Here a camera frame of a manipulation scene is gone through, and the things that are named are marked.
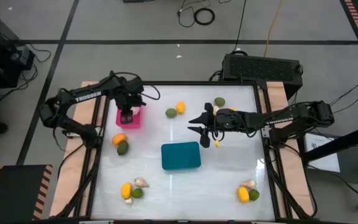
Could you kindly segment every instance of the garlic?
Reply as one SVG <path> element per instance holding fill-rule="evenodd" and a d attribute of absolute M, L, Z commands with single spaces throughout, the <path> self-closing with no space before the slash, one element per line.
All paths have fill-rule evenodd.
<path fill-rule="evenodd" d="M 256 188 L 256 183 L 253 180 L 247 180 L 247 181 L 241 183 L 240 186 L 241 187 L 246 187 L 246 188 L 248 188 L 250 190 L 253 190 L 253 189 Z"/>
<path fill-rule="evenodd" d="M 218 110 L 219 110 L 219 107 L 218 106 L 214 106 L 214 115 L 216 115 L 216 113 L 218 112 Z"/>
<path fill-rule="evenodd" d="M 125 199 L 125 203 L 127 203 L 127 205 L 129 205 L 130 207 L 132 206 L 132 198 L 129 198 L 129 199 Z"/>
<path fill-rule="evenodd" d="M 133 115 L 137 115 L 140 111 L 140 106 L 133 106 L 131 110 Z"/>
<path fill-rule="evenodd" d="M 146 182 L 146 180 L 144 180 L 141 177 L 138 177 L 138 178 L 135 179 L 135 185 L 136 185 L 136 187 L 149 187 L 149 185 Z"/>

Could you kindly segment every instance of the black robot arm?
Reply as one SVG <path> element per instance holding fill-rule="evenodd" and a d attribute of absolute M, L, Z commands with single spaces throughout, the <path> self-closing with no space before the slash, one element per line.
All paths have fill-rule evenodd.
<path fill-rule="evenodd" d="M 220 109 L 214 115 L 213 107 L 210 103 L 206 103 L 204 108 L 206 112 L 202 113 L 200 117 L 189 121 L 192 124 L 203 124 L 204 128 L 188 127 L 190 130 L 201 134 L 200 144 L 203 147 L 209 147 L 210 145 L 209 132 L 212 133 L 214 140 L 216 140 L 218 132 L 222 132 L 221 140 L 223 140 L 224 132 L 227 131 L 246 133 L 251 138 L 266 125 L 293 121 L 284 128 L 267 128 L 263 130 L 264 136 L 269 137 L 270 144 L 274 146 L 315 127 L 328 127 L 334 123 L 331 107 L 323 101 L 295 103 L 271 113 L 248 113 Z"/>
<path fill-rule="evenodd" d="M 110 71 L 108 77 L 99 83 L 74 90 L 60 89 L 56 96 L 49 98 L 39 108 L 42 123 L 48 128 L 61 127 L 67 131 L 81 136 L 85 146 L 97 147 L 100 138 L 91 124 L 81 124 L 67 116 L 68 109 L 77 103 L 90 100 L 99 96 L 106 96 L 109 100 L 115 99 L 121 112 L 121 123 L 132 122 L 133 106 L 146 105 L 142 101 L 143 81 L 140 77 L 127 81 L 124 77 L 118 77 Z"/>

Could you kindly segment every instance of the blue container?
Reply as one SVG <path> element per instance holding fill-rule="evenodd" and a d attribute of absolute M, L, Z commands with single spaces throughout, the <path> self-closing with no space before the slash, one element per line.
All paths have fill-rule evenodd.
<path fill-rule="evenodd" d="M 161 146 L 164 170 L 193 169 L 201 166 L 198 142 L 163 144 Z"/>

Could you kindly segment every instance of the green lime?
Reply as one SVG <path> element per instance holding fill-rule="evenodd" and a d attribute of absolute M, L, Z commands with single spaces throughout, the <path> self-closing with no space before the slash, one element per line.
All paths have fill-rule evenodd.
<path fill-rule="evenodd" d="M 167 115 L 167 117 L 169 118 L 174 118 L 177 116 L 177 111 L 173 108 L 169 108 L 166 110 L 165 114 Z"/>
<path fill-rule="evenodd" d="M 217 98 L 215 98 L 214 102 L 215 102 L 216 106 L 222 107 L 222 106 L 224 106 L 226 101 L 224 100 L 224 98 L 217 97 Z"/>
<path fill-rule="evenodd" d="M 258 198 L 259 198 L 259 191 L 257 191 L 257 190 L 251 190 L 251 191 L 249 192 L 249 199 L 250 199 L 250 200 L 258 200 Z"/>
<path fill-rule="evenodd" d="M 126 142 L 126 141 L 120 142 L 118 145 L 118 148 L 117 148 L 118 156 L 125 155 L 128 151 L 128 148 L 129 148 L 128 142 Z"/>
<path fill-rule="evenodd" d="M 135 189 L 131 193 L 132 197 L 134 198 L 140 198 L 143 196 L 143 190 L 142 189 Z"/>

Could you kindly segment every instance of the floor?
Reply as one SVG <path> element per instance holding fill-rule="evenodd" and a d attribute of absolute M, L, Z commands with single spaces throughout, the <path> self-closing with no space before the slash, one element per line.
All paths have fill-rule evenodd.
<path fill-rule="evenodd" d="M 102 79 L 112 69 L 138 73 L 144 80 L 207 80 L 219 69 L 224 54 L 233 50 L 243 5 L 243 1 L 210 1 L 216 20 L 209 26 L 195 24 L 191 28 L 178 23 L 181 0 L 138 4 L 121 0 L 0 1 L 0 18 L 22 40 L 52 52 L 48 61 L 36 63 L 39 76 L 30 87 L 14 92 L 0 104 L 0 120 L 9 126 L 8 132 L 0 135 L 0 165 L 59 166 L 63 152 L 56 146 L 52 130 L 42 126 L 34 111 L 38 102 L 55 95 L 61 87 L 76 88 L 82 81 Z M 329 103 L 358 83 L 358 24 L 348 19 L 345 1 L 283 3 L 267 56 L 303 64 L 304 85 L 297 101 Z M 263 56 L 277 7 L 276 0 L 246 2 L 238 48 Z M 207 17 L 200 14 L 200 20 Z M 189 11 L 182 13 L 181 22 L 191 23 Z M 358 89 L 333 110 L 357 97 Z M 358 102 L 335 114 L 335 119 L 331 127 L 321 131 L 339 136 L 358 129 Z M 65 145 L 62 135 L 58 140 Z M 25 159 L 18 160 L 20 153 Z M 308 177 L 317 199 L 318 218 L 358 223 L 358 197 L 353 192 L 330 176 L 308 172 Z M 54 175 L 44 217 L 56 182 Z"/>

